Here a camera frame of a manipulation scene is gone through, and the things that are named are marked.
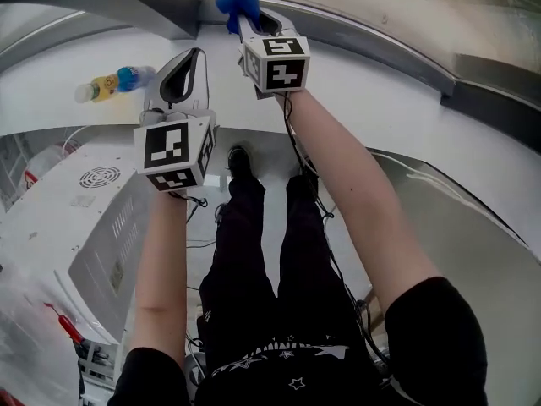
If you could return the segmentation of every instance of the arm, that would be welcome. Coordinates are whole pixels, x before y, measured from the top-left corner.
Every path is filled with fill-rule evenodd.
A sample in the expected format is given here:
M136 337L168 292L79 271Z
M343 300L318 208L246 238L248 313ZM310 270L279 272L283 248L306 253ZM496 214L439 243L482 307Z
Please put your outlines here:
M186 335L186 201L156 196L135 289L130 349L153 348L181 368Z
M342 214L385 312L408 289L440 274L372 155L308 91L290 98L290 122Z

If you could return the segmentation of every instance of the red tool handle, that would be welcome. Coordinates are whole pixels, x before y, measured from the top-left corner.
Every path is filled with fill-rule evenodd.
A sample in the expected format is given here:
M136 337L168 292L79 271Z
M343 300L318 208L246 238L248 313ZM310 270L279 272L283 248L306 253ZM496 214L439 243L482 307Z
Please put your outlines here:
M66 317L65 315L60 315L58 317L58 323L64 328L64 331L68 333L68 335L74 340L77 344L81 344L84 340L83 336L79 334L79 331L77 331L77 328L74 326L74 324Z

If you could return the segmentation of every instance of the bottle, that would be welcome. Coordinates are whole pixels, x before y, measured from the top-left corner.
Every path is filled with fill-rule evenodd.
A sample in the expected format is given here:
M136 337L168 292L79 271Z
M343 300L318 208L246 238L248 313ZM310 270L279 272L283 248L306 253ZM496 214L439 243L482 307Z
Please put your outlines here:
M124 66L117 71L118 91L134 91L145 87L156 75L151 66Z
M75 89L75 101L79 104L88 101L105 101L116 93L117 87L118 76L116 74L97 77L88 84L77 86L77 89Z

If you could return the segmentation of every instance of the black t-shirt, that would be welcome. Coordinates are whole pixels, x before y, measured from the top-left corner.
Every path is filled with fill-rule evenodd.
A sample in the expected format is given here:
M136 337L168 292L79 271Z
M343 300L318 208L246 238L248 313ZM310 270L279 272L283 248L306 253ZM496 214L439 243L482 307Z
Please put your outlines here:
M486 352L471 308L444 278L430 278L405 292L385 316L391 369L401 389L429 405L485 405ZM189 406L178 364L150 348L132 350L109 406ZM208 375L195 406L217 404L413 404L382 389L366 348L286 338L257 348Z

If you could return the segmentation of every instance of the yellow bottle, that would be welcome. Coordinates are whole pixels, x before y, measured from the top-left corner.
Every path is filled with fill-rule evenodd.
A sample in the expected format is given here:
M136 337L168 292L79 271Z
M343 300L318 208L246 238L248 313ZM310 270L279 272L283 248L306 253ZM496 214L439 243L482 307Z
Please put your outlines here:
M105 101L115 95L117 87L118 77L116 74L111 74L107 77L97 77L89 84L77 86L77 89L75 89L75 101L79 104L88 101Z

